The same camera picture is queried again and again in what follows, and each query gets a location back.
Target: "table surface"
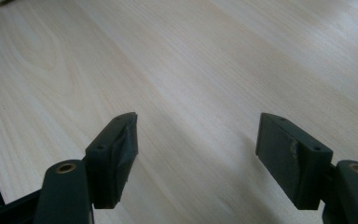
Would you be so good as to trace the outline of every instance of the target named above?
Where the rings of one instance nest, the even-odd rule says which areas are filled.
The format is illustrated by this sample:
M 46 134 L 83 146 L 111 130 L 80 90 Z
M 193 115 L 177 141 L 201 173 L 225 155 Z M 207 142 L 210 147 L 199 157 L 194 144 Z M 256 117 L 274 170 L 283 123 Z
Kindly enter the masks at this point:
M 40 189 L 111 118 L 138 155 L 97 223 L 321 223 L 255 155 L 261 112 L 358 161 L 358 1 L 17 0 L 0 7 L 0 189 Z

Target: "wood grain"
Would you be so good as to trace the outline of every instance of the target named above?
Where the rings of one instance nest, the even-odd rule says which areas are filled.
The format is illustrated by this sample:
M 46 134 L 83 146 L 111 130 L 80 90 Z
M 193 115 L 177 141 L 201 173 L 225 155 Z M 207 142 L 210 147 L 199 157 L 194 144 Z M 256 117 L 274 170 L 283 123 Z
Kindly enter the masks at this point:
M 17 0 L 0 7 L 0 188 L 39 189 L 139 114 L 122 202 L 97 223 L 321 223 L 255 156 L 261 112 L 358 160 L 358 1 Z

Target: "light wood surface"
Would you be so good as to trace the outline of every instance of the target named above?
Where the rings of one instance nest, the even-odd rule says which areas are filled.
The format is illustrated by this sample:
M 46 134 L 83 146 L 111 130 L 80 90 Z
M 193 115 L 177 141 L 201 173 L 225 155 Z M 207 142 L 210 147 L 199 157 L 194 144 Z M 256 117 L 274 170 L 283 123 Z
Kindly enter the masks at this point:
M 0 7 L 0 188 L 40 189 L 139 114 L 122 202 L 97 223 L 322 223 L 255 155 L 261 112 L 358 160 L 358 1 L 17 0 Z

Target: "wooden table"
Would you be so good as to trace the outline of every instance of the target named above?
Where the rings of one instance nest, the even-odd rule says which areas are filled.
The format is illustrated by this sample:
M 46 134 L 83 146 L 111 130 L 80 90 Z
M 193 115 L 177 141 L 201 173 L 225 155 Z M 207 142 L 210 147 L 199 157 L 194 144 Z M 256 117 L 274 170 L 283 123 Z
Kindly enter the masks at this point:
M 17 0 L 0 7 L 0 188 L 40 189 L 139 114 L 122 202 L 97 223 L 321 223 L 255 155 L 261 112 L 358 160 L 358 1 Z

